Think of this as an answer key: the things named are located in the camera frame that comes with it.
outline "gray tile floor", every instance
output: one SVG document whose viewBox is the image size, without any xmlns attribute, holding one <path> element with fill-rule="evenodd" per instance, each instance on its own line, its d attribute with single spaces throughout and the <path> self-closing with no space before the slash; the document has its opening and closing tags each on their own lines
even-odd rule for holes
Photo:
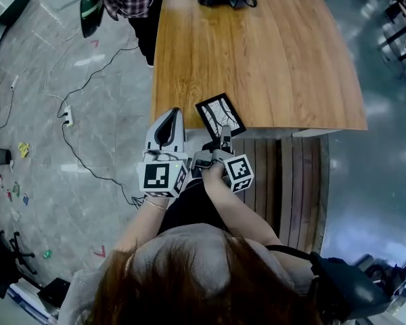
<svg viewBox="0 0 406 325">
<path fill-rule="evenodd" d="M 92 37 L 84 39 L 79 32 L 61 41 L 78 28 L 78 9 L 74 4 L 56 13 L 42 0 L 31 0 L 0 46 L 0 125 L 9 110 L 10 85 L 20 74 L 12 115 L 0 132 L 0 146 L 10 149 L 15 159 L 14 173 L 0 167 L 0 174 L 6 188 L 17 181 L 30 198 L 26 207 L 22 194 L 14 195 L 11 203 L 0 190 L 0 228 L 8 236 L 21 232 L 23 245 L 37 256 L 32 266 L 42 283 L 54 277 L 69 280 L 78 269 L 99 264 L 102 258 L 93 251 L 102 245 L 110 250 L 135 213 L 118 186 L 94 178 L 78 163 L 62 137 L 64 119 L 56 118 L 61 100 L 45 95 L 51 69 L 47 90 L 64 97 L 118 49 L 137 45 L 129 23 L 114 22 L 107 15 Z M 65 127 L 68 141 L 95 173 L 123 183 L 129 200 L 139 195 L 135 166 L 150 123 L 151 89 L 152 70 L 136 49 L 121 51 L 67 99 L 74 117 L 74 126 Z M 19 142 L 30 144 L 26 158 L 18 152 Z M 43 260 L 48 249 L 52 257 Z"/>
<path fill-rule="evenodd" d="M 390 261 L 406 259 L 406 82 L 396 78 L 397 62 L 382 62 L 386 0 L 325 0 L 346 40 L 355 63 L 367 113 L 369 131 L 342 131 L 329 138 L 330 193 L 324 255 L 353 261 L 372 253 Z M 0 49 L 0 125 L 9 109 L 13 79 L 14 108 L 0 145 L 15 158 L 14 173 L 0 168 L 5 186 L 15 181 L 30 202 L 10 203 L 0 191 L 0 227 L 9 235 L 22 233 L 26 247 L 37 258 L 33 266 L 39 281 L 70 279 L 78 269 L 99 264 L 93 254 L 101 245 L 110 250 L 135 209 L 120 188 L 93 178 L 63 142 L 55 114 L 60 100 L 44 93 L 45 77 L 52 70 L 48 90 L 64 96 L 81 86 L 94 70 L 106 64 L 120 47 L 132 47 L 135 38 L 126 21 L 105 16 L 90 38 L 75 36 L 78 5 L 60 13 L 32 0 L 6 34 Z M 91 41 L 99 40 L 95 47 Z M 152 72 L 138 50 L 127 51 L 84 88 L 72 94 L 75 126 L 66 136 L 81 158 L 101 175 L 125 184 L 128 197 L 138 194 L 135 163 L 141 159 L 150 119 Z M 21 159 L 18 143 L 30 143 Z M 42 254 L 52 250 L 52 257 Z"/>
</svg>

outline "gray shirt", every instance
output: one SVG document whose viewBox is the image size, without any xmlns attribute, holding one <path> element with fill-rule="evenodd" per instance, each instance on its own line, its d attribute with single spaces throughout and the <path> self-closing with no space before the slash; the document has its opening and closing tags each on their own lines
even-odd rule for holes
<svg viewBox="0 0 406 325">
<path fill-rule="evenodd" d="M 309 268 L 286 272 L 264 246 L 253 240 L 247 242 L 284 283 L 300 294 L 308 291 L 313 279 Z M 184 244 L 185 247 L 194 250 L 196 254 L 193 264 L 194 276 L 209 293 L 216 293 L 228 283 L 229 268 L 225 256 L 223 231 L 203 223 L 175 227 L 147 242 L 135 252 L 133 268 L 137 271 L 143 269 L 162 247 L 173 244 Z M 106 266 L 103 264 L 97 269 L 75 273 L 59 313 L 59 324 L 81 324 L 87 310 L 93 304 L 105 269 Z"/>
</svg>

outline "photo frame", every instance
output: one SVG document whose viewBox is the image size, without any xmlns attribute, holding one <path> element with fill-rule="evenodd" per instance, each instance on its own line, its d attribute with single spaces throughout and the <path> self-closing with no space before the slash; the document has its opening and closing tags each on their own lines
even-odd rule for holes
<svg viewBox="0 0 406 325">
<path fill-rule="evenodd" d="M 196 104 L 196 109 L 212 140 L 220 138 L 223 125 L 231 127 L 232 137 L 246 131 L 245 125 L 226 93 Z"/>
</svg>

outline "chair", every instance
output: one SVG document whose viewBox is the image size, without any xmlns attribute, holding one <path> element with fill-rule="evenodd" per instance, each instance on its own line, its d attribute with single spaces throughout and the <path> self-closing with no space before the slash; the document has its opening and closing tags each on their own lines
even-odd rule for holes
<svg viewBox="0 0 406 325">
<path fill-rule="evenodd" d="M 41 288 L 34 280 L 30 279 L 28 276 L 23 274 L 18 268 L 15 260 L 18 259 L 20 265 L 24 265 L 32 274 L 36 274 L 36 271 L 32 270 L 25 262 L 25 257 L 34 257 L 31 254 L 21 253 L 18 246 L 17 236 L 20 234 L 18 232 L 14 233 L 14 238 L 10 240 L 11 251 L 1 239 L 1 235 L 4 233 L 3 230 L 0 231 L 0 297 L 3 299 L 6 295 L 6 291 L 10 284 L 17 283 L 20 278 L 24 278 L 33 286 Z"/>
</svg>

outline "office chair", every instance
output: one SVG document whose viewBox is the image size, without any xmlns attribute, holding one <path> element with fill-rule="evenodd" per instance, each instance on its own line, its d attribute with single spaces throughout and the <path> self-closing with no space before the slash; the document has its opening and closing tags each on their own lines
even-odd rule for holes
<svg viewBox="0 0 406 325">
<path fill-rule="evenodd" d="M 18 246 L 17 236 L 20 236 L 20 233 L 18 231 L 14 232 L 14 238 L 11 238 L 9 240 L 9 243 L 10 243 L 11 248 L 12 248 L 11 253 L 14 256 L 14 259 L 18 260 L 18 263 L 20 265 L 26 266 L 27 270 L 31 274 L 35 275 L 35 274 L 37 274 L 37 272 L 35 270 L 31 269 L 30 266 L 27 264 L 27 261 L 24 260 L 25 257 L 35 257 L 35 254 L 33 254 L 33 253 L 23 253 L 20 250 L 20 247 Z"/>
</svg>

